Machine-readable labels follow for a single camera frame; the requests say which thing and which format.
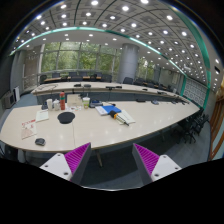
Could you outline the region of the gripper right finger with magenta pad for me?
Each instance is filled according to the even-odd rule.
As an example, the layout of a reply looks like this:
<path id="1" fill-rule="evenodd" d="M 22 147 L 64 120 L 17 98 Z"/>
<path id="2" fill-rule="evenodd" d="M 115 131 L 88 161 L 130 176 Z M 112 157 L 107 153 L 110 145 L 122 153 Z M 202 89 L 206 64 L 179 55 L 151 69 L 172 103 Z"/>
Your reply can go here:
<path id="1" fill-rule="evenodd" d="M 138 144 L 133 145 L 132 154 L 144 185 L 181 170 L 168 155 L 159 156 Z"/>

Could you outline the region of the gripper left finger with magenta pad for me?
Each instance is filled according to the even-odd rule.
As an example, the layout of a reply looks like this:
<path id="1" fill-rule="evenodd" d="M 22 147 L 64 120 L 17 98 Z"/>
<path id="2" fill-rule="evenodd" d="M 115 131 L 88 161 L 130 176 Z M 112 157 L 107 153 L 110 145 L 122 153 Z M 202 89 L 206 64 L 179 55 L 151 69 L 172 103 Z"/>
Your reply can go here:
<path id="1" fill-rule="evenodd" d="M 41 169 L 79 185 L 90 155 L 91 144 L 86 143 L 66 154 L 56 153 Z"/>

